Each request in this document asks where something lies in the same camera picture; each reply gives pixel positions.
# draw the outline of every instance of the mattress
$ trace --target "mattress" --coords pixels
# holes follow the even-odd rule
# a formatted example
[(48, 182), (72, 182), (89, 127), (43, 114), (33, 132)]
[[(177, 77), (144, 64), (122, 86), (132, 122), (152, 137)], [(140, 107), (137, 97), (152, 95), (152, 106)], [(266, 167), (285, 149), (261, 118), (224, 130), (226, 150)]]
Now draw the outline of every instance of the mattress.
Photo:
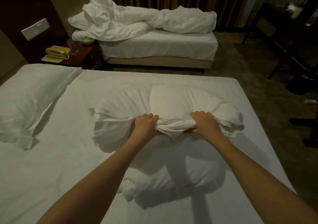
[[(33, 149), (0, 143), (0, 220), (35, 223), (74, 184), (111, 154), (92, 141), (95, 119), (88, 112), (101, 91), (121, 83), (184, 84), (209, 90), (244, 115), (244, 134), (231, 141), (293, 190), (238, 81), (133, 72), (86, 70), (52, 104), (35, 129)], [(263, 223), (227, 167), (213, 190), (194, 189), (168, 203), (142, 206), (117, 194), (102, 223)]]
[(177, 34), (152, 30), (123, 41), (99, 41), (105, 58), (182, 57), (213, 61), (217, 51), (214, 34)]

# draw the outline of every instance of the white duvet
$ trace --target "white duvet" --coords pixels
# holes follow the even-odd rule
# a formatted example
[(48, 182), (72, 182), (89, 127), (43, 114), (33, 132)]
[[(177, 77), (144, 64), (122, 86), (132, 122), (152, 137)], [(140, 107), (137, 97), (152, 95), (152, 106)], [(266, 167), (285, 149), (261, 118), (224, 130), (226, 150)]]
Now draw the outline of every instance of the white duvet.
[(68, 22), (80, 29), (73, 33), (74, 40), (85, 37), (100, 41), (119, 41), (137, 37), (162, 28), (174, 33), (209, 33), (215, 29), (215, 12), (184, 8), (157, 10), (141, 7), (118, 6), (112, 0), (90, 0), (83, 11), (70, 17)]

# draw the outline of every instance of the light switch panel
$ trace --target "light switch panel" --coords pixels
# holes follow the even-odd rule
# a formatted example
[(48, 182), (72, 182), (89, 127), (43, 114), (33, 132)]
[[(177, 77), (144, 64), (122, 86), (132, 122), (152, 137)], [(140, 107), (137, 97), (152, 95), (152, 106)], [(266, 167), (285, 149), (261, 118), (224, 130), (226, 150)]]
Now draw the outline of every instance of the light switch panel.
[(47, 22), (46, 18), (44, 18), (36, 22), (35, 24), (29, 26), (28, 28), (21, 30), (21, 32), (29, 41), (48, 28), (50, 28), (49, 22)]

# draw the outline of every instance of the nightstand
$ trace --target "nightstand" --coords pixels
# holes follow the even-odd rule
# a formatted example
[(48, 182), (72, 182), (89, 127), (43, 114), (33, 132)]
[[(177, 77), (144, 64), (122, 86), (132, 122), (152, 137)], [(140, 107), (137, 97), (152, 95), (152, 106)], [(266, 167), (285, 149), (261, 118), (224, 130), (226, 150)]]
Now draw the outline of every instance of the nightstand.
[(74, 41), (74, 43), (78, 49), (75, 55), (70, 54), (68, 60), (64, 60), (60, 63), (47, 62), (47, 64), (81, 67), (83, 69), (92, 69), (98, 59), (102, 65), (105, 64), (103, 53), (96, 41), (91, 45), (83, 45), (81, 41)]

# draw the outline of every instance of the beige bed base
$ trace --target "beige bed base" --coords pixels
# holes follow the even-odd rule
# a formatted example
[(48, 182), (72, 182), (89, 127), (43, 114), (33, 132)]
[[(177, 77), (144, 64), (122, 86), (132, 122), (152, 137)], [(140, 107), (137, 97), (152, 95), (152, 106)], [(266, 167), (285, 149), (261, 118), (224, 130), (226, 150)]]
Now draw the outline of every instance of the beige bed base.
[(168, 66), (188, 68), (210, 68), (212, 61), (196, 60), (181, 57), (143, 57), (143, 58), (108, 58), (109, 64), (141, 65), (141, 66)]

